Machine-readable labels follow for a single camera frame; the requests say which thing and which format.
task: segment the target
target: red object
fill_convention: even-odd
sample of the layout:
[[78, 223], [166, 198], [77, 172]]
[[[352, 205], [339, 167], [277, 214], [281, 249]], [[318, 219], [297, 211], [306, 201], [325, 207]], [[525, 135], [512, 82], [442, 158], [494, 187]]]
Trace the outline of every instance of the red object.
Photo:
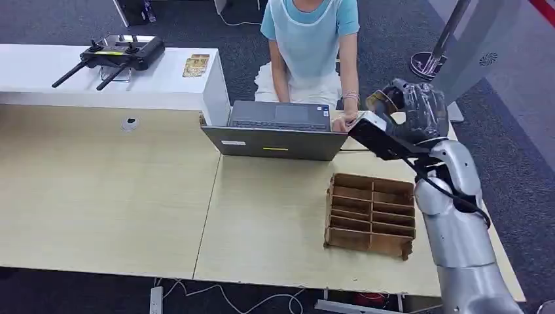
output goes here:
[[357, 293], [355, 295], [355, 304], [361, 306], [383, 307], [385, 298], [380, 293]]
[[549, 0], [530, 0], [530, 3], [555, 27], [555, 8], [547, 1]]

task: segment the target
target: silver robotic arm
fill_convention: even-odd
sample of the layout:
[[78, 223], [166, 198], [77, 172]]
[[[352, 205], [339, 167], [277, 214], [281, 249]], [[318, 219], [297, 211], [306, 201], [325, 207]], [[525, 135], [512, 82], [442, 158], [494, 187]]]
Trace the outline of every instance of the silver robotic arm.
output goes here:
[[[430, 156], [447, 168], [428, 172], [431, 181], [449, 193], [474, 196], [482, 206], [480, 179], [464, 145], [441, 141]], [[522, 313], [501, 277], [484, 218], [458, 210], [451, 197], [424, 179], [418, 180], [414, 194], [437, 265], [444, 312]]]
[[[403, 159], [416, 172], [422, 211], [445, 313], [523, 313], [499, 271], [482, 210], [482, 189], [467, 148], [446, 138], [442, 94], [427, 83], [395, 79], [374, 93], [349, 135], [384, 160]], [[397, 124], [391, 113], [404, 111]], [[414, 163], [408, 158], [416, 158]]]

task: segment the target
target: light blue shirt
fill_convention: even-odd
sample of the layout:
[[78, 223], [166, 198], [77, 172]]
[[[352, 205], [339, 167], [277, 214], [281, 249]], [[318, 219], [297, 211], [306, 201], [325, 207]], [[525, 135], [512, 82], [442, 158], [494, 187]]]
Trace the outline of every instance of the light blue shirt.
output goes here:
[[270, 0], [260, 30], [277, 41], [289, 84], [316, 86], [335, 73], [339, 38], [359, 31], [357, 0], [323, 0], [311, 12], [293, 0]]
[[[314, 23], [322, 16], [326, 10], [330, 0], [322, 1], [314, 11], [303, 12], [296, 8], [293, 0], [284, 0], [287, 13], [296, 22], [309, 24]], [[337, 12], [337, 35], [350, 35], [358, 33], [359, 31], [359, 10], [357, 0], [343, 0]], [[270, 4], [266, 5], [264, 11], [264, 18], [262, 19], [262, 27], [260, 28], [262, 34], [271, 41], [276, 39], [276, 27], [272, 14], [270, 13]]]

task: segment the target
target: power strip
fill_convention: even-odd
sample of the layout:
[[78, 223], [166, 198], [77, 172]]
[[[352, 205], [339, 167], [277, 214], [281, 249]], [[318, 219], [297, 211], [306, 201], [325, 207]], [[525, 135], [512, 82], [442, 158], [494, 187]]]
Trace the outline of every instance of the power strip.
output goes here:
[[162, 314], [162, 287], [151, 289], [151, 310], [149, 314]]

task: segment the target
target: red stripe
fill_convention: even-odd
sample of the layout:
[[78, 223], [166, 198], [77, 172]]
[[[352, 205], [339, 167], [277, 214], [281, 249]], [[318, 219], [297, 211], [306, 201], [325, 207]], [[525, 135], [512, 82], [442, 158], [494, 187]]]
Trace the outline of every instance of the red stripe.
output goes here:
[[546, 0], [530, 0], [530, 3], [555, 27], [555, 9]]

